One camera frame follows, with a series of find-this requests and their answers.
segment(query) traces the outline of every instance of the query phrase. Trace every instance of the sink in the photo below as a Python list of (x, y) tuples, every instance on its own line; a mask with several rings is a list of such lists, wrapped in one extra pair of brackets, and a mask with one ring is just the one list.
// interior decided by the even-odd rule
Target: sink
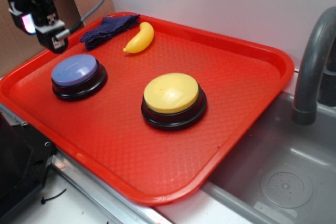
[(319, 104), (314, 124), (296, 125), (292, 101), (282, 92), (208, 183), (256, 223), (336, 223), (336, 111)]

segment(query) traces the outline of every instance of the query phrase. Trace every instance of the yellow banana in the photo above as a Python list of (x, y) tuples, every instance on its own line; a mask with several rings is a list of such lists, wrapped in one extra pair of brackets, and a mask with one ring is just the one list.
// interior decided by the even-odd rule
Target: yellow banana
[(135, 35), (123, 49), (124, 52), (141, 52), (152, 42), (154, 38), (154, 28), (148, 22), (140, 24), (140, 31)]

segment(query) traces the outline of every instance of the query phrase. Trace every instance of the black button base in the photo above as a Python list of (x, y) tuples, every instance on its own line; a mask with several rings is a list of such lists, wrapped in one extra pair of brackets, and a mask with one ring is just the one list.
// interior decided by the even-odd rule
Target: black button base
[(150, 109), (142, 98), (141, 112), (146, 123), (155, 129), (163, 131), (178, 131), (197, 123), (205, 114), (207, 98), (201, 86), (198, 85), (198, 98), (188, 109), (172, 114), (157, 113)]
[(107, 82), (107, 72), (103, 65), (97, 61), (97, 71), (86, 81), (73, 86), (57, 85), (51, 80), (52, 90), (63, 101), (78, 101), (97, 93)]

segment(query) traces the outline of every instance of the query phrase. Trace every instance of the dark blue cloth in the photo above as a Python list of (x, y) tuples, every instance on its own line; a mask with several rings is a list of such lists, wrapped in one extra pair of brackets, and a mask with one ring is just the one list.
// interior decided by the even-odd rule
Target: dark blue cloth
[(137, 24), (139, 16), (105, 17), (96, 29), (87, 31), (80, 42), (85, 43), (86, 49), (92, 50)]

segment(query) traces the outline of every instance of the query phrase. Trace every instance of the sink drain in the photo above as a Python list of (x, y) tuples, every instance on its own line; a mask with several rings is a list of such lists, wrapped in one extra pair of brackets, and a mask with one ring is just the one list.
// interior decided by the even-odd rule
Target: sink drain
[(261, 192), (272, 204), (296, 208), (307, 203), (313, 194), (311, 180), (292, 167), (279, 166), (268, 171), (260, 182)]

